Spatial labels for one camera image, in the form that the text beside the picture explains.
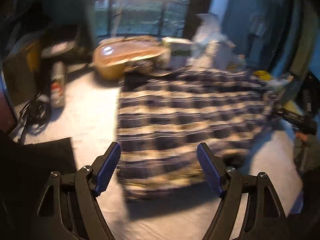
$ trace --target cable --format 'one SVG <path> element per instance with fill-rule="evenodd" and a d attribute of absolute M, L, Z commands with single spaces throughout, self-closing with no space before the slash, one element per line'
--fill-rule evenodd
<path fill-rule="evenodd" d="M 116 17 L 120 16 L 121 14 L 122 14 L 122 13 L 116 14 L 115 16 L 113 16 L 113 17 L 112 17 L 112 19 L 114 19 L 114 18 L 116 18 Z"/>
<path fill-rule="evenodd" d="M 35 99 L 29 101 L 19 112 L 20 123 L 24 126 L 19 144 L 24 144 L 26 133 L 30 127 L 37 125 L 37 129 L 44 127 L 50 121 L 51 105 L 50 99 L 39 93 Z"/>

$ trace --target plaid blanket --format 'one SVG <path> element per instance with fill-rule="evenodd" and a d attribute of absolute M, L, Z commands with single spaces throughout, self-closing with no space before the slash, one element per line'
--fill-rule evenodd
<path fill-rule="evenodd" d="M 204 181 L 196 157 L 212 152 L 240 166 L 268 123 L 275 96 L 248 72 L 184 67 L 127 73 L 118 106 L 118 178 L 129 198 L 153 198 Z"/>

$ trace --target aerosol can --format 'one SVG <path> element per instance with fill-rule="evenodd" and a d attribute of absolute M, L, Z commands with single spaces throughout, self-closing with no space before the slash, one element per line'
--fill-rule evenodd
<path fill-rule="evenodd" d="M 65 106 L 66 66 L 58 61 L 52 67 L 51 75 L 51 107 Z"/>

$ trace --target bed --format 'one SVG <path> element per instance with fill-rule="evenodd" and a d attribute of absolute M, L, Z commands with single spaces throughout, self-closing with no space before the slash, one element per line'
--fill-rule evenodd
<path fill-rule="evenodd" d="M 71 73 L 66 86 L 66 106 L 52 113 L 51 122 L 38 134 L 28 134 L 26 144 L 71 137 L 76 165 L 81 168 L 102 155 L 115 140 L 116 112 L 120 88 L 105 82 L 91 69 Z M 288 215 L 302 188 L 293 164 L 294 134 L 282 121 L 282 128 L 261 134 L 255 140 L 252 158 L 241 171 L 257 175 L 266 172 Z M 219 205 L 219 199 L 205 184 L 181 188 L 165 198 L 129 201 L 113 175 L 98 203 L 115 238 L 202 239 Z M 241 201 L 231 239 L 238 236 L 246 207 Z"/>

